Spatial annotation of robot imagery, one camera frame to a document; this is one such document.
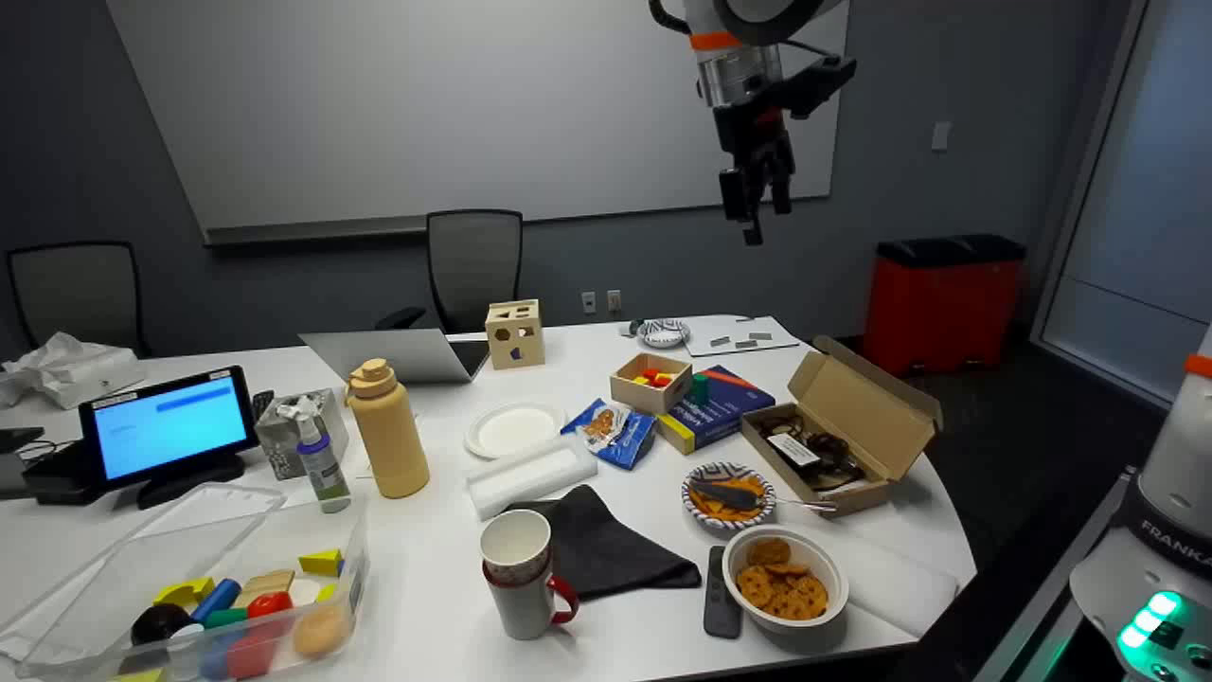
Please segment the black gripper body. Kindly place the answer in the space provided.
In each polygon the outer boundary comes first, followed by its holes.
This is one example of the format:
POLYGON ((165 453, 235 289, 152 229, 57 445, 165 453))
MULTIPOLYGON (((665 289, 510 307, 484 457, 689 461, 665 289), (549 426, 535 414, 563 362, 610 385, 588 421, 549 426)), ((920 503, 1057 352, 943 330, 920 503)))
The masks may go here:
POLYGON ((823 57, 787 80, 758 80, 744 104, 716 111, 716 133, 737 172, 795 172, 784 119, 811 119, 857 77, 852 57, 823 57))

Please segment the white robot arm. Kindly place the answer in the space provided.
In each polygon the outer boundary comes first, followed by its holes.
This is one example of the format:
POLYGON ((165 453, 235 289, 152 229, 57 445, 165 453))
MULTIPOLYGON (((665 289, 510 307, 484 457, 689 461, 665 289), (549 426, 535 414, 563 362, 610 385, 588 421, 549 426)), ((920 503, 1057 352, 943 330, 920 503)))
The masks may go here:
POLYGON ((780 48, 799 48, 799 30, 840 0, 646 0, 646 15, 689 42, 698 92, 712 106, 721 149, 730 168, 721 176, 727 218, 745 218, 761 240, 758 206, 790 207, 790 138, 784 119, 811 119, 852 77, 857 59, 811 44, 811 66, 780 68, 780 48))

